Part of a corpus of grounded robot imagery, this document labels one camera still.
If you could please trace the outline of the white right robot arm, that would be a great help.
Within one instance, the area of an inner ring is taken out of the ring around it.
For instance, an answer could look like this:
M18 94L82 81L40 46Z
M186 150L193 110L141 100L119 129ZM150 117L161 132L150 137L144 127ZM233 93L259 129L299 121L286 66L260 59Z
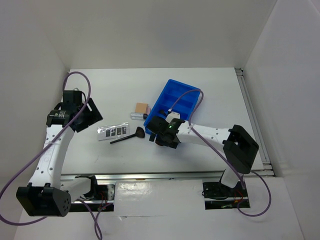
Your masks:
M212 128L154 116L146 128L150 131L149 140L160 146L175 149L179 144L196 144L211 148L227 164L218 184L223 196L230 196L238 183L246 188L244 175L251 172L259 145L242 126Z

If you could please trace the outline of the front aluminium rail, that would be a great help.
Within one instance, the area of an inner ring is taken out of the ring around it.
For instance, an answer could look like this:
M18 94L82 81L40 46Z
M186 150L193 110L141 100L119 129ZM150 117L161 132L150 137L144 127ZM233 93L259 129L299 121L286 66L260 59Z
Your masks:
M167 173L104 173L95 174L98 181L147 181L147 180L184 180L220 179L222 171L167 172Z

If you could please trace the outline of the thin black makeup brush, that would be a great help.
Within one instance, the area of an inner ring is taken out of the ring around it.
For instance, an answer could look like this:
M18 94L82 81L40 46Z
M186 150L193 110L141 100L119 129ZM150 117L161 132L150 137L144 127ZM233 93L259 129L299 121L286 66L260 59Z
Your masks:
M159 113L162 114L162 115L164 115L164 116L167 116L167 113L166 113L163 109L160 110Z

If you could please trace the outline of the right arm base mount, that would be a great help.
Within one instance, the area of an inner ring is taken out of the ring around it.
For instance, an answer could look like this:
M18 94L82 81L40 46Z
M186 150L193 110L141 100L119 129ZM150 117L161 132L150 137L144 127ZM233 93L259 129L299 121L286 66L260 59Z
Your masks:
M234 188L229 188L220 182L203 182L201 195L204 197L206 210L226 210L250 208L248 192L240 182Z

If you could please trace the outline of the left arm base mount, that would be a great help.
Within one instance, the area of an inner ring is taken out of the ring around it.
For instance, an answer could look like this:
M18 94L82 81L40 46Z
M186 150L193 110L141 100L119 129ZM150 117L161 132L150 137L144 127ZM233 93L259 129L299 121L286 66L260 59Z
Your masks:
M114 200L116 193L115 182L103 182L102 184L93 184L89 181L73 183L64 187L64 190L71 196L70 210L71 213L88 212L89 210L80 201L87 204L94 213L98 211L113 212Z

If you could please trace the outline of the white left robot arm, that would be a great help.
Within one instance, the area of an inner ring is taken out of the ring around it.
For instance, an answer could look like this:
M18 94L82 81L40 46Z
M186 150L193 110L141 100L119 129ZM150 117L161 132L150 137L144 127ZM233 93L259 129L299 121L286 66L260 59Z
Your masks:
M27 186L17 189L16 197L31 217L64 217L71 204L81 196L97 197L99 187L94 175L78 175L61 182L68 146L75 133L103 119L91 98L79 90L65 90L62 100L46 118L44 152Z

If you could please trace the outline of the beige square makeup sponge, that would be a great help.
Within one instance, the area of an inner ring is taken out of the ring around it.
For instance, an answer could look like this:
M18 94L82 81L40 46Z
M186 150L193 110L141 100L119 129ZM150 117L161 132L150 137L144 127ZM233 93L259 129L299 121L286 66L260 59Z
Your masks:
M148 114L149 113L149 104L137 102L136 106L135 106L135 112L141 113L141 114Z

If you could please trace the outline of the short brown kabuki brush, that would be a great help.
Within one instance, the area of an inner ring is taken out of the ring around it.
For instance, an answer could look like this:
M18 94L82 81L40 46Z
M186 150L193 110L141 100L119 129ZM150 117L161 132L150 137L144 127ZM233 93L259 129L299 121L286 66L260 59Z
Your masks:
M155 139L155 143L158 146L164 146L165 145L165 142L161 138L158 138L158 137Z

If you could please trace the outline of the black fan makeup brush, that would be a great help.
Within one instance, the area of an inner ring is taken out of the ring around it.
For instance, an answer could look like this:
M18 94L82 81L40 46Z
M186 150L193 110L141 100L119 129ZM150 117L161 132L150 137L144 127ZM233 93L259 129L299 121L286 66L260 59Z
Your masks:
M118 143L118 142L121 142L121 141L124 141L124 140L135 138L135 137L137 137L139 139L144 139L145 138L145 130L142 127L137 127L134 134L131 134L131 135L122 137L120 139L111 141L110 144L115 144L115 143Z

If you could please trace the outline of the blue divided plastic bin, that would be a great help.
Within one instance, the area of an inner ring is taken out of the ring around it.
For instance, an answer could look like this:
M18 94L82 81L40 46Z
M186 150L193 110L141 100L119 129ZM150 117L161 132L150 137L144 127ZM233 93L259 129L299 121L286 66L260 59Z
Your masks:
M181 119L188 120L198 102L200 92L192 91L183 97L181 96L194 89L197 88L180 81L169 79L143 124L145 132L149 135L151 134L151 131L147 128L147 124L154 116L166 118L164 115L160 114L160 110L164 110L168 113L168 110L172 109L174 112L180 114Z

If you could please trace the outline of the hair pin card in plastic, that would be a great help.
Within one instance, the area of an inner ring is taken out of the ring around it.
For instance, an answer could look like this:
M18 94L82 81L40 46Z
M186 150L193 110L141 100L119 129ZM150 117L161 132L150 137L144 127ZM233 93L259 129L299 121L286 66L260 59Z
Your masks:
M128 122L123 122L116 125L107 125L97 128L97 140L117 140L127 137L130 134L130 125Z

